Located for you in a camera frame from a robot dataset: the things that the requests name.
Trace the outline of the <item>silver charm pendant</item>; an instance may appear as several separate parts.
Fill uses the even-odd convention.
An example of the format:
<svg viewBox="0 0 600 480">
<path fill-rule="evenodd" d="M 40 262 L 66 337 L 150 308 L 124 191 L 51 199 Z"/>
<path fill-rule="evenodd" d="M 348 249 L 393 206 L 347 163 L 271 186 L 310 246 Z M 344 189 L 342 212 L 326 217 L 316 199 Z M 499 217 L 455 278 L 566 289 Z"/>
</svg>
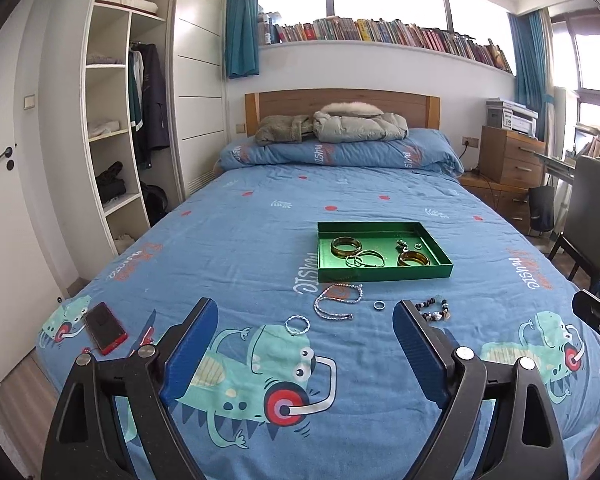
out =
<svg viewBox="0 0 600 480">
<path fill-rule="evenodd" d="M 408 246 L 407 242 L 404 242 L 404 240 L 397 240 L 396 250 L 398 252 L 408 252 L 410 250 L 410 246 Z"/>
</svg>

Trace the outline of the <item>red smartphone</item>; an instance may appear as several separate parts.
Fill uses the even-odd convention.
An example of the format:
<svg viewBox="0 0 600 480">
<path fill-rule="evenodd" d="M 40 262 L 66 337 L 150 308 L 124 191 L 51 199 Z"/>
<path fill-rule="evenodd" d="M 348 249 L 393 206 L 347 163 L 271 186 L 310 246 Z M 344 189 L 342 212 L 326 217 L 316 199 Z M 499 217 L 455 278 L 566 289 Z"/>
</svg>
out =
<svg viewBox="0 0 600 480">
<path fill-rule="evenodd" d="M 128 339 L 128 333 L 104 302 L 88 310 L 83 318 L 92 343 L 102 356 L 108 356 Z"/>
</svg>

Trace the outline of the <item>grey chair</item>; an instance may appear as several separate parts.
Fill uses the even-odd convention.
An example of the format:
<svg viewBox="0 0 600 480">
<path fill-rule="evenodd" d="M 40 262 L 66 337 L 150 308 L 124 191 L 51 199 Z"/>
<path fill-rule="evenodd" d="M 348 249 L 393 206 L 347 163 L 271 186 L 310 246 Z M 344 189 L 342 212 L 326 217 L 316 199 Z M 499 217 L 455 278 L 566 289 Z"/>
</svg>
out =
<svg viewBox="0 0 600 480">
<path fill-rule="evenodd" d="M 600 158 L 577 160 L 565 227 L 547 259 L 552 260 L 559 249 L 573 260 L 568 280 L 582 269 L 590 278 L 588 289 L 596 289 L 600 281 Z"/>
</svg>

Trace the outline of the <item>wooden bedside table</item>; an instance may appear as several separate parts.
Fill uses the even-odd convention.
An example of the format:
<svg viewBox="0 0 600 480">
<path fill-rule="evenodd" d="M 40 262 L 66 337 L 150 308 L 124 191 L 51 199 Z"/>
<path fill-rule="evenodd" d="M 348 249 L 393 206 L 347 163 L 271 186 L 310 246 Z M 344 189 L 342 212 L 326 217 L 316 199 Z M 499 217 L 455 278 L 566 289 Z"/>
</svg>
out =
<svg viewBox="0 0 600 480">
<path fill-rule="evenodd" d="M 496 183 L 483 176 L 468 172 L 459 179 L 460 185 L 477 196 L 518 231 L 528 234 L 530 228 L 530 208 L 528 190 Z"/>
</svg>

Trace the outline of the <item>wooden drawer cabinet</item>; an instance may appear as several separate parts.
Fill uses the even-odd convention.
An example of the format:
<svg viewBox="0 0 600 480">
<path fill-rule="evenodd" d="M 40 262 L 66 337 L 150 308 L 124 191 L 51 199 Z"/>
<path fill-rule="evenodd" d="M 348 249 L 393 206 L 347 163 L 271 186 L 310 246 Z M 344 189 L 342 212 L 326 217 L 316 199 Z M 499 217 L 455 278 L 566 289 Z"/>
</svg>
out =
<svg viewBox="0 0 600 480">
<path fill-rule="evenodd" d="M 544 176 L 539 154 L 545 143 L 512 130 L 483 126 L 478 170 L 482 176 L 516 188 L 536 188 Z"/>
</svg>

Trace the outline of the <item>black bag in wardrobe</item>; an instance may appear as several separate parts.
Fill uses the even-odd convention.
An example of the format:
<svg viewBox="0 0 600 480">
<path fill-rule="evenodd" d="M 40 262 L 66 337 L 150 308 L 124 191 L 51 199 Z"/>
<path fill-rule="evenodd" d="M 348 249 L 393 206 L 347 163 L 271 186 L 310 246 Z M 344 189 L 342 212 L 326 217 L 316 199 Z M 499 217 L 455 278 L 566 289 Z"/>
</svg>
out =
<svg viewBox="0 0 600 480">
<path fill-rule="evenodd" d="M 149 224 L 154 226 L 168 213 L 169 203 L 166 192 L 160 186 L 144 182 L 140 184 L 140 188 L 142 189 Z"/>
</svg>

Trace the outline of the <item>white printer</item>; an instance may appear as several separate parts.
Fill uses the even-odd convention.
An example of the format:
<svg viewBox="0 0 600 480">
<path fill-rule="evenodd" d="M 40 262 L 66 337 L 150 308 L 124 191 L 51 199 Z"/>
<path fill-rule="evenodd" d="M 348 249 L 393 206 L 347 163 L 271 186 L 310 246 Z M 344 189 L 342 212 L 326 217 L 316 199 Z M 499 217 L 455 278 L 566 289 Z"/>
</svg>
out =
<svg viewBox="0 0 600 480">
<path fill-rule="evenodd" d="M 486 124 L 492 128 L 515 131 L 535 138 L 538 117 L 537 112 L 516 102 L 486 100 Z"/>
</svg>

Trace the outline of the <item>brown wide bangle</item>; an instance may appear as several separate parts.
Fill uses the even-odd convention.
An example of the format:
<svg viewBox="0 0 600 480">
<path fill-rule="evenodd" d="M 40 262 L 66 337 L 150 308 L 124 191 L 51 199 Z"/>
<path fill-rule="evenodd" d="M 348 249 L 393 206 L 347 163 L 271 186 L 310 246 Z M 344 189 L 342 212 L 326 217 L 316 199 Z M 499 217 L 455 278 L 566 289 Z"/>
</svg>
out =
<svg viewBox="0 0 600 480">
<path fill-rule="evenodd" d="M 330 242 L 330 252 L 337 258 L 347 259 L 362 250 L 362 243 L 352 236 L 338 236 Z"/>
</svg>

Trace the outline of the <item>wooden headboard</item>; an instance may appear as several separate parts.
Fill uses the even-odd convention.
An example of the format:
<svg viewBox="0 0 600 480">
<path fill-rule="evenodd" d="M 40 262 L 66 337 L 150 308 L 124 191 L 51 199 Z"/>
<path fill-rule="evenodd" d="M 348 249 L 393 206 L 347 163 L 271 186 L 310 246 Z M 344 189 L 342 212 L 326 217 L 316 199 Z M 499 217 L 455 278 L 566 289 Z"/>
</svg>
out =
<svg viewBox="0 0 600 480">
<path fill-rule="evenodd" d="M 299 89 L 245 95 L 246 133 L 254 136 L 260 121 L 271 115 L 313 115 L 332 103 L 362 102 L 383 112 L 398 113 L 409 127 L 440 128 L 441 100 L 437 96 L 366 89 Z"/>
</svg>

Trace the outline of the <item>hanging dark coat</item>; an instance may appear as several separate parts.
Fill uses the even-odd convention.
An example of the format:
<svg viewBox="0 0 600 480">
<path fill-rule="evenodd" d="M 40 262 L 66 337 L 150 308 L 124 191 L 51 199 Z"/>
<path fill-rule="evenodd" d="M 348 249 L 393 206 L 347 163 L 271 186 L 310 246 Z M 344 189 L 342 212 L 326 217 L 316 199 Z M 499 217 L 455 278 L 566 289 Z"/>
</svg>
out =
<svg viewBox="0 0 600 480">
<path fill-rule="evenodd" d="M 140 169 L 149 169 L 152 154 L 170 146 L 166 83 L 154 44 L 132 42 L 128 61 L 129 114 L 135 160 Z"/>
</svg>

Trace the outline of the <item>white open shelf wardrobe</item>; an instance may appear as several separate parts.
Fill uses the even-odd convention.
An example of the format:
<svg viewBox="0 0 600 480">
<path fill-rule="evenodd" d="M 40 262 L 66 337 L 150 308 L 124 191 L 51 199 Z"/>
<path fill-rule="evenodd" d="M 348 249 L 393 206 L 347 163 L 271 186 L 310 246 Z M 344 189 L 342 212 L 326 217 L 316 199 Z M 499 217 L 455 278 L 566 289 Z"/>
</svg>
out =
<svg viewBox="0 0 600 480">
<path fill-rule="evenodd" d="M 114 254 L 120 255 L 150 228 L 140 184 L 160 186 L 166 192 L 168 209 L 181 198 L 178 172 L 174 167 L 172 106 L 168 70 L 171 63 L 172 18 L 175 0 L 149 0 L 158 12 L 117 6 L 94 0 L 86 40 L 85 131 L 94 174 L 96 204 L 102 213 L 104 232 Z M 170 146 L 151 156 L 152 166 L 137 166 L 129 114 L 128 52 L 132 42 L 154 44 L 166 83 L 166 112 Z M 122 162 L 119 177 L 126 193 L 103 205 L 96 177 L 114 162 Z"/>
</svg>

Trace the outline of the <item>teal curtain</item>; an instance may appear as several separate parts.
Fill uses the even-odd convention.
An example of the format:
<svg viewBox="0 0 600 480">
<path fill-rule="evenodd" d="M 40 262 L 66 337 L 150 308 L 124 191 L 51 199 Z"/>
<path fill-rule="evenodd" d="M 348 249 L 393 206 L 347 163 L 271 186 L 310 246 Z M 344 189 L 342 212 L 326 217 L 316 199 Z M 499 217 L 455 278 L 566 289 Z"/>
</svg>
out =
<svg viewBox="0 0 600 480">
<path fill-rule="evenodd" d="M 555 122 L 553 31 L 547 8 L 509 14 L 516 63 L 515 101 L 538 113 L 535 136 L 550 142 Z"/>
<path fill-rule="evenodd" d="M 226 0 L 224 60 L 228 79 L 260 73 L 258 15 L 258 0 Z"/>
</svg>

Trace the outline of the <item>white sliding wardrobe door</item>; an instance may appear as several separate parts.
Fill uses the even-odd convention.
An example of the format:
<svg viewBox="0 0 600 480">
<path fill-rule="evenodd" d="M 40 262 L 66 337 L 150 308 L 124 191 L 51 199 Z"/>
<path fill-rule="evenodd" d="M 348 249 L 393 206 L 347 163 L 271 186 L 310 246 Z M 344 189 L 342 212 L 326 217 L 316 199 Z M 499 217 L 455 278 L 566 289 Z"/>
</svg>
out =
<svg viewBox="0 0 600 480">
<path fill-rule="evenodd" d="M 227 144 L 223 80 L 224 0 L 176 0 L 173 96 L 182 190 L 191 196 L 214 178 Z"/>
</svg>

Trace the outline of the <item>grey puffer jacket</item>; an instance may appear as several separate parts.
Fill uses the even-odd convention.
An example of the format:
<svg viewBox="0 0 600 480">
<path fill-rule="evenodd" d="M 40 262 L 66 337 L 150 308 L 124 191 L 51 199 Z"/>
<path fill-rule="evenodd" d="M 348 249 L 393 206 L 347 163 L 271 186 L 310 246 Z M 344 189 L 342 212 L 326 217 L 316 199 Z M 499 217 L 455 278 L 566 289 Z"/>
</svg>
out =
<svg viewBox="0 0 600 480">
<path fill-rule="evenodd" d="M 363 102 L 330 103 L 313 115 L 313 131 L 321 142 L 337 144 L 403 140 L 406 119 Z"/>
</svg>

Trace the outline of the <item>left teal curtain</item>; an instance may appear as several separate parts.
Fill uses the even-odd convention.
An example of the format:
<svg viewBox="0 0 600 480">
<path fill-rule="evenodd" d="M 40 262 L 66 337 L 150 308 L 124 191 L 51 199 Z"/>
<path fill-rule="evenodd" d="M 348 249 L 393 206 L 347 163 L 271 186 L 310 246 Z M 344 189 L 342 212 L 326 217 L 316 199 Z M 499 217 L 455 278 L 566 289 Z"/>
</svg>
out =
<svg viewBox="0 0 600 480">
<path fill-rule="evenodd" d="M 226 0 L 224 60 L 228 79 L 260 73 L 258 15 L 258 0 Z"/>
</svg>

